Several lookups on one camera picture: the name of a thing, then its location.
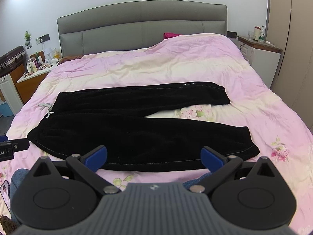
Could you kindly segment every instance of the logo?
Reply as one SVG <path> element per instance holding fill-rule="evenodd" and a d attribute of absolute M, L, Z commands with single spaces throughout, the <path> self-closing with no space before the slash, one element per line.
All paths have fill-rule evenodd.
<path fill-rule="evenodd" d="M 153 191 L 157 190 L 158 188 L 159 188 L 159 186 L 157 184 L 153 184 L 150 186 L 150 189 Z"/>

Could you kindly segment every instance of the small lamp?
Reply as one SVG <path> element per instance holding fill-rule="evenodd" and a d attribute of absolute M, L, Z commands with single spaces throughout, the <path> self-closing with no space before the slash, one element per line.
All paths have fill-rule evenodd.
<path fill-rule="evenodd" d="M 50 54 L 52 53 L 52 48 L 46 48 L 43 51 L 43 53 L 44 53 L 45 56 L 49 56 L 49 63 L 51 63 L 51 56 L 50 56 Z"/>

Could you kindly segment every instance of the bed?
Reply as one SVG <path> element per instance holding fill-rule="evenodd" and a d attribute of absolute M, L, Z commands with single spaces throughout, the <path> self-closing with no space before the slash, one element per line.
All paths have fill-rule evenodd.
<path fill-rule="evenodd" d="M 260 149 L 260 155 L 252 160 L 269 156 L 297 199 L 290 227 L 299 234 L 312 230 L 313 136 L 226 38 L 225 5 L 175 0 L 129 2 L 82 11 L 59 18 L 57 23 L 62 55 L 84 56 L 48 74 L 14 118 L 7 133 L 9 139 L 26 137 L 47 114 L 47 108 L 41 109 L 38 104 L 53 104 L 63 91 L 214 82 L 225 87 L 231 104 L 199 104 L 149 117 L 248 126 Z M 165 32 L 182 35 L 163 40 Z M 187 130 L 182 129 L 182 134 L 188 137 Z M 30 169 L 42 155 L 47 153 L 31 143 L 29 150 L 16 153 L 14 160 L 1 162 L 0 182 L 10 181 L 17 169 Z M 97 174 L 124 190 L 129 182 L 185 182 L 207 172 L 98 170 Z M 3 202 L 0 211 L 9 216 Z"/>

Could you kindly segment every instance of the brown fuzzy object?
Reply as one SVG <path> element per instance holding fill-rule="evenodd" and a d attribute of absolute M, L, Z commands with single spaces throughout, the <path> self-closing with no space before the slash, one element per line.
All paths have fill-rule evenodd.
<path fill-rule="evenodd" d="M 12 234 L 16 229 L 16 224 L 7 216 L 1 215 L 0 224 L 2 225 L 2 229 L 6 233 L 6 235 Z"/>
<path fill-rule="evenodd" d="M 84 55 L 78 55 L 78 56 L 66 56 L 60 59 L 58 65 L 67 62 L 67 61 L 72 61 L 72 60 L 76 60 L 76 59 L 80 59 L 82 58 Z"/>

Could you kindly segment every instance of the water bottle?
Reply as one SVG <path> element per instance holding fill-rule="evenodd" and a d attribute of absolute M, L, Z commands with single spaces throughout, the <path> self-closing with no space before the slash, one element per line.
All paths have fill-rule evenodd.
<path fill-rule="evenodd" d="M 259 42 L 264 42 L 264 36 L 265 36 L 265 30 L 264 30 L 264 26 L 262 26 L 260 37 L 259 37 Z"/>

